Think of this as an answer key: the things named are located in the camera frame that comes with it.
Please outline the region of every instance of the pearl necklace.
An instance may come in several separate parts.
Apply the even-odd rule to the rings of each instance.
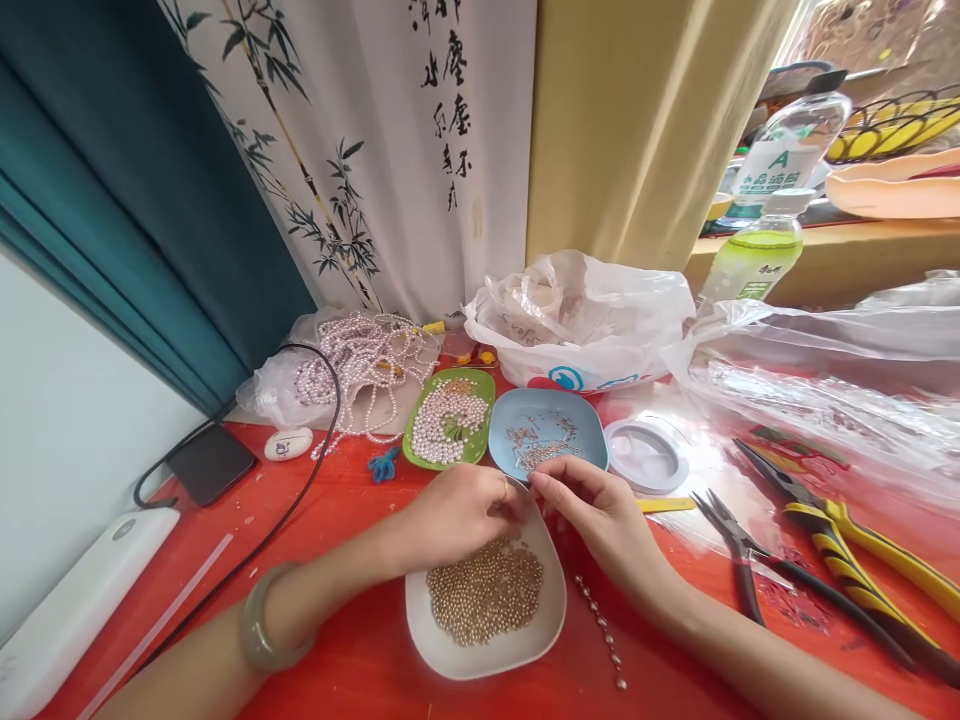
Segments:
[[[424,362],[420,359],[420,354],[428,348],[439,350],[437,339],[399,315],[370,316],[359,312],[351,313],[342,320],[319,323],[317,337],[317,342],[311,344],[315,344],[330,360],[343,392],[344,410],[334,428],[339,430],[340,434],[334,438],[328,452],[332,451],[345,435],[366,435],[371,442],[383,445],[401,437],[402,431],[389,437],[377,437],[373,433],[397,417],[395,388],[403,385],[408,377],[413,377],[422,388],[433,373],[437,363]],[[368,385],[370,404],[367,406],[363,429],[351,430],[354,420],[351,400],[361,388]],[[296,388],[297,396],[303,405],[332,405],[336,402],[337,391],[333,378],[319,358],[301,363],[297,372]],[[387,391],[392,411],[386,420],[371,425],[378,390]],[[310,457],[316,460],[319,452],[320,445],[317,445]]]

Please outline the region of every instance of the plastic bottle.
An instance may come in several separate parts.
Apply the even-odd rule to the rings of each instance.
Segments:
[[[818,75],[803,97],[767,121],[733,181],[733,204],[720,225],[744,227],[775,191],[805,186],[850,118],[850,98],[836,92],[846,76],[846,70]]]
[[[697,298],[701,315],[717,300],[763,300],[770,293],[803,251],[797,216],[814,195],[813,190],[778,190],[759,220],[723,244]]]

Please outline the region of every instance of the jade bangle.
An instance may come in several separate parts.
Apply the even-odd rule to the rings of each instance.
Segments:
[[[263,621],[263,605],[270,585],[281,575],[295,568],[297,563],[283,563],[267,572],[247,597],[240,619],[240,638],[243,656],[257,670],[275,673],[292,668],[300,662],[313,647],[313,638],[294,650],[278,650],[269,638]]]

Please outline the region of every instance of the white power strip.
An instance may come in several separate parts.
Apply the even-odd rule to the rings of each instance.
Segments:
[[[64,680],[136,582],[180,513],[114,520],[0,648],[0,720],[29,720]]]

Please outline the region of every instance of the pink bowl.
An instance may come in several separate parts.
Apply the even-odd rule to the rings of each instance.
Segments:
[[[863,217],[960,217],[960,177],[907,179],[956,163],[960,148],[851,165],[827,176],[827,197],[841,210]]]

